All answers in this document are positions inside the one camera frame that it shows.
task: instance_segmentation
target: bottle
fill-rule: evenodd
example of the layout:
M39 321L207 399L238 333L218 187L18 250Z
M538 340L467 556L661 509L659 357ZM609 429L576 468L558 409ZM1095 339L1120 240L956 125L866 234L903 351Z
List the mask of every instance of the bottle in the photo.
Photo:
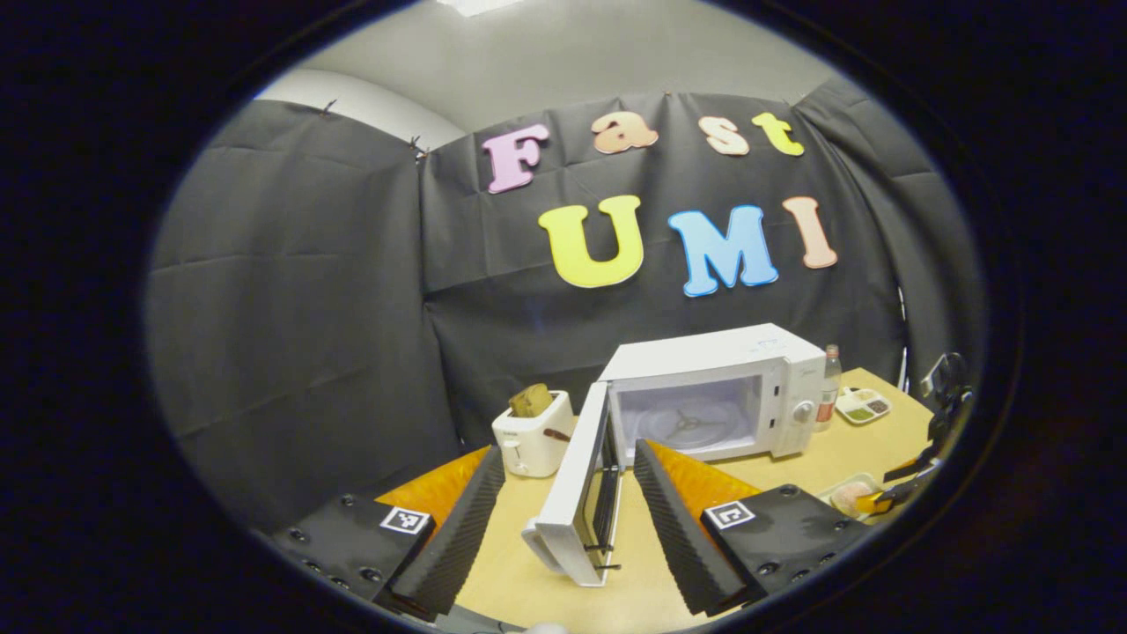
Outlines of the bottle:
M834 404L837 403L837 392L842 383L842 363L837 359L837 347L826 347L826 376L822 379L822 404L815 419L814 431L826 431L834 417Z

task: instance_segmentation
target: black fabric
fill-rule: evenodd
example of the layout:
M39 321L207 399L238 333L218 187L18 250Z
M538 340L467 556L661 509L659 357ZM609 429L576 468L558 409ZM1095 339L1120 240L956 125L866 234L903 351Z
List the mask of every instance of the black fabric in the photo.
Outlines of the black fabric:
M417 173L367 125L254 101L171 200L145 300L154 387L250 526L460 453L419 292Z
M659 134L656 144L600 153L591 124L631 110ZM773 113L806 146L791 157L767 143L751 118ZM751 143L744 157L713 151L701 116L736 123ZM531 184L489 194L489 155L481 143L536 123L551 137L531 168ZM553 108L505 122L440 148L421 176L424 289L442 348L459 434L470 447L492 441L492 419L532 383L583 394L619 345L774 323L808 341L841 347L845 369L864 367L898 379L907 336L885 239L866 194L826 140L786 104L720 95L641 95ZM564 205L587 206L591 255L618 252L603 198L641 198L645 243L638 273L625 282L579 288L556 271L548 234L536 220ZM781 203L813 196L838 253L829 268L802 264L805 247ZM721 287L689 297L684 247L666 223L700 209L722 231L734 206L763 208L774 283Z
M795 111L825 139L872 209L904 292L909 393L947 352L959 352L977 385L986 359L985 279L966 214L934 161L880 104L831 79Z

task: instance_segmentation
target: microwave door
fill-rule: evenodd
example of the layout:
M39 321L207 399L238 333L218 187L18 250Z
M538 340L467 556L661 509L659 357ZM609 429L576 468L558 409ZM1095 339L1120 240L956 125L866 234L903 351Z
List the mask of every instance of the microwave door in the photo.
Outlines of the microwave door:
M544 506L525 542L579 586L601 587L613 568L622 467L609 426L606 384L587 393Z

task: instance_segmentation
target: white microwave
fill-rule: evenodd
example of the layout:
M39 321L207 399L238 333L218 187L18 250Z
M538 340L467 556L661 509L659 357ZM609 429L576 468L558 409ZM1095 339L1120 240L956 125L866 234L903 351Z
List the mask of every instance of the white microwave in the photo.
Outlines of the white microwave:
M579 586L605 584L615 568L620 475L639 439L700 461L800 453L825 368L825 352L773 324L619 347L522 536L551 570Z
M619 347L607 384L622 464L640 438L699 461L806 449L826 354L774 324Z

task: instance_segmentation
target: table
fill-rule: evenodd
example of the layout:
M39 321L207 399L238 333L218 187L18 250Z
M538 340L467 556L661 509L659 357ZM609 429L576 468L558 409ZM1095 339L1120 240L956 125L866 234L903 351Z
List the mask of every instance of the table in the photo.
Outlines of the table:
M842 386L876 390L893 411L860 427L835 412L829 429L814 434L806 452L797 456L775 459L763 454L711 464L764 491L789 483L817 495L858 473L879 483L885 472L928 445L931 412L919 402L863 369L843 374ZM521 538L553 479L511 473L505 477L481 550L458 595L459 606L524 627L554 622L571 634L668 632L724 616L689 614L632 470L623 474L614 541L613 563L622 569L610 571L603 588L580 588L567 575L551 572Z

